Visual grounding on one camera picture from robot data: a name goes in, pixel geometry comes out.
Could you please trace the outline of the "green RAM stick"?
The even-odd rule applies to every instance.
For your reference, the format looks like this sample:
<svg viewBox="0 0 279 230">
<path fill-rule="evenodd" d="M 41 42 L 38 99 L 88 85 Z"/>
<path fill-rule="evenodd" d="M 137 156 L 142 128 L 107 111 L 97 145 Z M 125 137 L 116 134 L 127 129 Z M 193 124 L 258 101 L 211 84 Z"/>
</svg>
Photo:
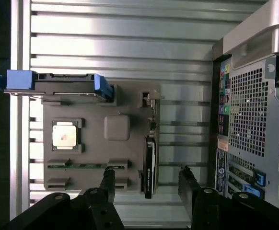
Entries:
<svg viewBox="0 0 279 230">
<path fill-rule="evenodd" d="M 67 165 L 48 165 L 49 169 L 105 169 L 106 164 L 67 164 Z"/>
</svg>

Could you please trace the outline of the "hard disk in blue caddy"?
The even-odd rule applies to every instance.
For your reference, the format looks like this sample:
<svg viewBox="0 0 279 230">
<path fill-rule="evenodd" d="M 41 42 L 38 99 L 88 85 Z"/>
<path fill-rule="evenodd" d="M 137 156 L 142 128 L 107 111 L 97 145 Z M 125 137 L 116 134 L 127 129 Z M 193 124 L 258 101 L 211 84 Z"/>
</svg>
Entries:
<svg viewBox="0 0 279 230">
<path fill-rule="evenodd" d="M 106 78 L 99 74 L 52 74 L 31 70 L 7 70 L 0 74 L 0 91 L 13 95 L 85 95 L 100 102 L 114 101 L 115 90 Z"/>
</svg>

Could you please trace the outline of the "silver CPU chip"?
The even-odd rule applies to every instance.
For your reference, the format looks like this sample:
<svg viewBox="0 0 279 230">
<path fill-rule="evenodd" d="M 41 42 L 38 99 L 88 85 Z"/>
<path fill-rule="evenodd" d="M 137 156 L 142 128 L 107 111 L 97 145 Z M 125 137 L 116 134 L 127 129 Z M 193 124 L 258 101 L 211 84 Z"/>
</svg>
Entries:
<svg viewBox="0 0 279 230">
<path fill-rule="evenodd" d="M 54 125 L 52 127 L 52 144 L 55 147 L 75 147 L 77 145 L 76 126 Z"/>
</svg>

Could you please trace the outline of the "open grey PC case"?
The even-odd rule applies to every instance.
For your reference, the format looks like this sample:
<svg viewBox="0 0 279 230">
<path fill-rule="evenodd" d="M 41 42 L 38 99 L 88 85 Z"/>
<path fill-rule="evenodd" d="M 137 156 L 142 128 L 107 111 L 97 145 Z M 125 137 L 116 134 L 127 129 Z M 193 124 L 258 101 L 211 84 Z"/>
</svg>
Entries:
<svg viewBox="0 0 279 230">
<path fill-rule="evenodd" d="M 279 0 L 268 0 L 212 51 L 214 187 L 279 208 Z"/>
</svg>

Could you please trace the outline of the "grey parts rack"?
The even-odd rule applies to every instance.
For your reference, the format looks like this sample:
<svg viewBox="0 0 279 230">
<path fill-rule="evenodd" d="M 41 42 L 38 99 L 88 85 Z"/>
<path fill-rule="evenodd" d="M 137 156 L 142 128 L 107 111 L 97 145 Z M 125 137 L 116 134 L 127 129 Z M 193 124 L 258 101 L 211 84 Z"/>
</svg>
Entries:
<svg viewBox="0 0 279 230">
<path fill-rule="evenodd" d="M 100 183 L 105 169 L 49 169 L 48 165 L 106 164 L 116 172 L 118 190 L 143 192 L 144 138 L 149 108 L 139 108 L 141 91 L 160 85 L 147 81 L 112 82 L 114 101 L 85 95 L 43 96 L 44 186 L 46 190 L 82 190 Z M 52 144 L 54 125 L 77 128 L 75 147 Z"/>
</svg>

